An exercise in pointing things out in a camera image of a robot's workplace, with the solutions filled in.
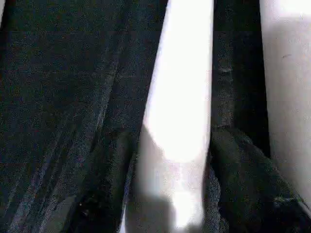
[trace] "dark curtain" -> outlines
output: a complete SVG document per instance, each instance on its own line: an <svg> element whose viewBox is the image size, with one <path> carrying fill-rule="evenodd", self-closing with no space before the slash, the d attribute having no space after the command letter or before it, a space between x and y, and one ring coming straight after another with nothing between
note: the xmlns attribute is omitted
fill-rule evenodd
<svg viewBox="0 0 311 233"><path fill-rule="evenodd" d="M45 232L70 198L63 231L116 230L165 7L165 0L6 2L1 232Z"/></svg>

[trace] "white wall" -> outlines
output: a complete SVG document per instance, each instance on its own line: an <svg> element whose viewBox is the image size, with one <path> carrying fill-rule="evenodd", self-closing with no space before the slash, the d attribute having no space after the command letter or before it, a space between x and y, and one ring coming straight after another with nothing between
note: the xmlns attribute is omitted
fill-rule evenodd
<svg viewBox="0 0 311 233"><path fill-rule="evenodd" d="M212 19L213 0L169 0L127 204L128 233L202 227Z"/></svg>
<svg viewBox="0 0 311 233"><path fill-rule="evenodd" d="M311 207L311 1L260 0L272 157Z"/></svg>

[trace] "black cloth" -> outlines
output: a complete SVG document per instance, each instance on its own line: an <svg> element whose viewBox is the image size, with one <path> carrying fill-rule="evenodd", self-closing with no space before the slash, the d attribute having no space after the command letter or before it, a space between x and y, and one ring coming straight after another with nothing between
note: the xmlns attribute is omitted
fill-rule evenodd
<svg viewBox="0 0 311 233"><path fill-rule="evenodd" d="M90 232L115 231L165 7L165 0L6 2L0 35L1 232L45 232L68 197L74 201L64 230L71 224L78 232L71 216L80 203L85 213L93 195L107 203L101 213L112 220L97 221ZM117 192L103 195L100 182Z"/></svg>
<svg viewBox="0 0 311 233"><path fill-rule="evenodd" d="M220 213L231 233L308 233L302 199L243 132L213 129L210 150L219 180Z"/></svg>

